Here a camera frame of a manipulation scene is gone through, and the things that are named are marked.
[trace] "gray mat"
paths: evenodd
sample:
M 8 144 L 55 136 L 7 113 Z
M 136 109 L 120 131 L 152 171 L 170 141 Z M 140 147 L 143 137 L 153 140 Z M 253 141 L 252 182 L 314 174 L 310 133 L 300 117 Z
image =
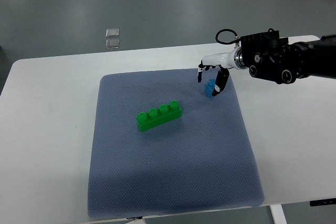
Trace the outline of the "gray mat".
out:
M 88 187 L 93 218 L 129 218 L 259 206 L 258 170 L 231 78 L 214 98 L 217 70 L 111 74 L 100 82 Z M 182 117 L 145 132 L 138 113 L 178 100 Z

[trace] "concrete floor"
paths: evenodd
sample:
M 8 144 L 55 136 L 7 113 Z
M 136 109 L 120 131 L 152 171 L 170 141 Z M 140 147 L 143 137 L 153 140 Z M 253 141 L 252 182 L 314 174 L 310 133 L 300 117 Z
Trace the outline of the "concrete floor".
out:
M 215 42 L 231 28 L 239 35 L 336 33 L 336 0 L 0 0 L 0 91 L 11 64 L 24 58 L 104 52 L 105 30 L 120 28 L 120 48 Z M 284 205 L 289 224 L 332 223 L 336 207 Z M 155 223 L 272 223 L 268 208 L 151 219 Z

